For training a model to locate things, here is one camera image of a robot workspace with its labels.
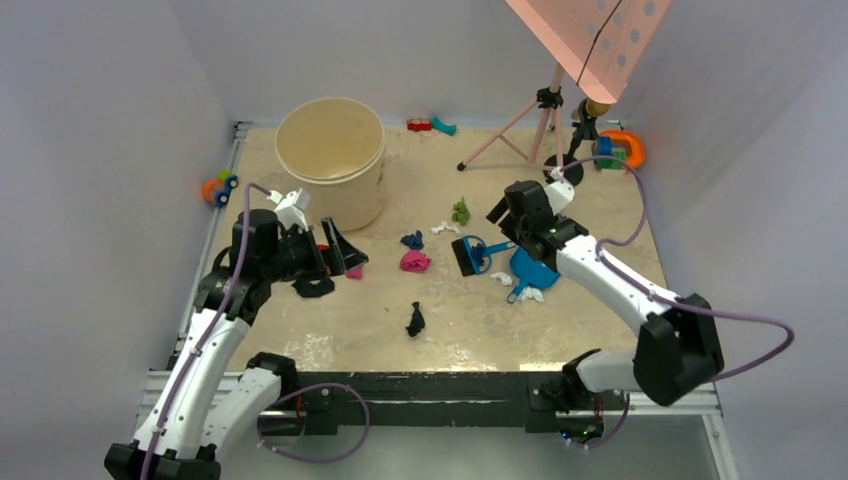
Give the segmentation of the blue dustpan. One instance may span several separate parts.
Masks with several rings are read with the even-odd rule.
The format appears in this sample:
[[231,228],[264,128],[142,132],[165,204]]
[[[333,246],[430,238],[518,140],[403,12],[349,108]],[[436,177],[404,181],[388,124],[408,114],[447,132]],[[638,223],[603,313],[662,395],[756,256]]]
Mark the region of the blue dustpan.
[[527,286],[540,289],[542,292],[551,288],[560,278],[560,274],[550,269],[544,262],[533,259],[530,254],[517,248],[512,254],[509,266],[515,277],[515,286],[506,298],[508,304],[514,304],[520,292]]

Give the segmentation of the blue hand brush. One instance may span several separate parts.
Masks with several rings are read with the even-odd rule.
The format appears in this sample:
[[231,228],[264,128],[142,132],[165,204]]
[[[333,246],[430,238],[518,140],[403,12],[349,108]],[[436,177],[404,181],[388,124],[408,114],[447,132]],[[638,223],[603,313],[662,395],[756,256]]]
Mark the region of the blue hand brush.
[[476,235],[464,235],[451,242],[451,248],[460,274],[463,277],[482,275],[492,265],[494,254],[511,250],[516,244],[506,241],[497,244],[487,244],[481,237]]

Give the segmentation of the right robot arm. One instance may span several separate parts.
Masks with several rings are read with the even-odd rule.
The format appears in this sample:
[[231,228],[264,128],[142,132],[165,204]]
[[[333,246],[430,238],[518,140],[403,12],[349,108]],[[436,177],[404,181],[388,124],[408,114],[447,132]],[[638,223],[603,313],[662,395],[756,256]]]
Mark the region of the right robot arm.
[[570,188],[565,181],[517,181],[487,216],[533,260],[600,300],[636,337],[631,352],[594,349],[566,363],[562,395],[584,407],[602,392],[641,392],[670,406],[724,369],[711,306],[698,294],[682,297],[656,285],[606,252],[562,215]]

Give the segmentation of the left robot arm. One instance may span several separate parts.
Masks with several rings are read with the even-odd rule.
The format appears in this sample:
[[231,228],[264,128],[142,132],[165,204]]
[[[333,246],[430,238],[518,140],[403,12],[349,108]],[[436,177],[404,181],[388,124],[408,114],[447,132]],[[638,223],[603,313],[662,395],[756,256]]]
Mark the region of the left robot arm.
[[235,351],[277,282],[329,282],[365,265],[330,218],[319,246],[311,227],[267,209],[238,216],[232,243],[200,281],[182,350],[151,412],[126,443],[111,445],[104,466],[114,479],[217,479],[228,443],[268,408],[303,403],[294,360],[256,354],[222,400],[215,397]]

